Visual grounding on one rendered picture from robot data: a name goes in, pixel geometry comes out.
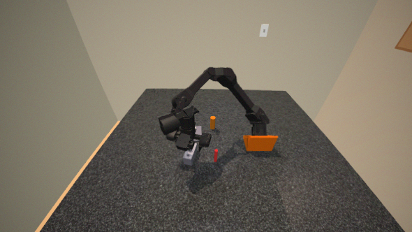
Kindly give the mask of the orange cylinder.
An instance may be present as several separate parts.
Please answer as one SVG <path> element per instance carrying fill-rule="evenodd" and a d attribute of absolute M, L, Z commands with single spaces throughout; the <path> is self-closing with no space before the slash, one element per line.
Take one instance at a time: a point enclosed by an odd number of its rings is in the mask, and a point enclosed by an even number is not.
<path fill-rule="evenodd" d="M 215 129 L 215 116 L 210 117 L 210 129 Z"/>

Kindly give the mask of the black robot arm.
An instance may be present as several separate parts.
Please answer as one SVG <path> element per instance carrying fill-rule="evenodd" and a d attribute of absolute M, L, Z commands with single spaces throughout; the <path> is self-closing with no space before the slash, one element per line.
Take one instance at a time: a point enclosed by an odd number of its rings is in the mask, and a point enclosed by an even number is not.
<path fill-rule="evenodd" d="M 159 117 L 160 128 L 166 136 L 179 129 L 191 128 L 195 124 L 194 114 L 199 113 L 199 110 L 191 106 L 187 107 L 193 100 L 196 92 L 209 80 L 217 81 L 224 87 L 227 87 L 237 98 L 237 100 L 246 109 L 246 117 L 249 123 L 252 124 L 252 136 L 267 136 L 266 129 L 269 124 L 269 119 L 264 110 L 252 103 L 250 98 L 245 94 L 237 82 L 237 76 L 232 68 L 207 68 L 196 80 L 194 80 L 186 89 L 172 98 L 172 109 L 170 114 Z M 179 114 L 176 114 L 179 113 Z M 175 146 L 178 150 L 189 151 L 193 149 L 195 142 L 193 141 L 193 134 L 185 134 L 180 131 Z"/>

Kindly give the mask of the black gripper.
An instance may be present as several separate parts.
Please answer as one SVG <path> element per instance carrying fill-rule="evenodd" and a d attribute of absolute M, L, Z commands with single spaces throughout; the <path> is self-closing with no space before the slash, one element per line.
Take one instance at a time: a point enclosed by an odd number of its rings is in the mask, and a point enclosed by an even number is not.
<path fill-rule="evenodd" d="M 176 130 L 172 133 L 167 134 L 166 137 L 169 141 L 172 141 L 172 142 L 176 143 L 177 138 L 180 134 L 180 132 L 178 132 L 178 131 L 183 131 L 185 134 L 192 133 L 193 134 L 193 139 L 194 140 L 199 140 L 199 150 L 198 151 L 200 152 L 202 147 L 209 147 L 209 143 L 211 141 L 212 135 L 210 133 L 202 133 L 202 135 L 196 134 L 195 125 L 196 125 L 196 123 L 194 124 L 194 126 L 192 126 L 191 128 L 187 128 L 187 129 L 183 128 L 183 127 L 180 127 L 180 129 L 178 129 L 178 130 Z"/>

